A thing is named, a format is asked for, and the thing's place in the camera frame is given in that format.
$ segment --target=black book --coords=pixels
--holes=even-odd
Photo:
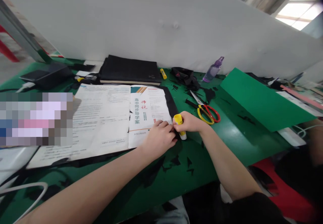
[[[157,62],[126,59],[109,55],[100,69],[101,83],[160,85]]]

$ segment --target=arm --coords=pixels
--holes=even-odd
[[[186,111],[181,115],[183,124],[174,125],[175,130],[200,133],[219,180],[232,200],[241,199],[256,192],[261,193],[261,189],[248,170],[208,124]]]
[[[92,223],[133,177],[175,145],[172,129],[157,121],[140,147],[86,175],[18,223]]]
[[[319,119],[305,122],[305,128],[323,125],[323,122]],[[323,126],[315,126],[308,129],[308,134],[310,136],[311,142],[308,143],[310,150],[310,157],[314,167],[323,164]]]

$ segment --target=yellow glue stick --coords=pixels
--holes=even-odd
[[[183,119],[182,119],[181,114],[174,115],[174,119],[175,119],[176,125],[183,124]],[[186,132],[180,132],[179,133],[179,136],[181,137],[182,140],[186,140],[187,139]]]
[[[163,69],[160,69],[161,75],[163,76],[163,79],[167,79],[167,75],[165,74],[165,71]]]

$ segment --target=green cardboard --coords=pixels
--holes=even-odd
[[[316,119],[237,68],[220,86],[271,132]]]

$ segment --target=window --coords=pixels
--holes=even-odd
[[[302,30],[323,11],[321,0],[289,0],[276,19]]]

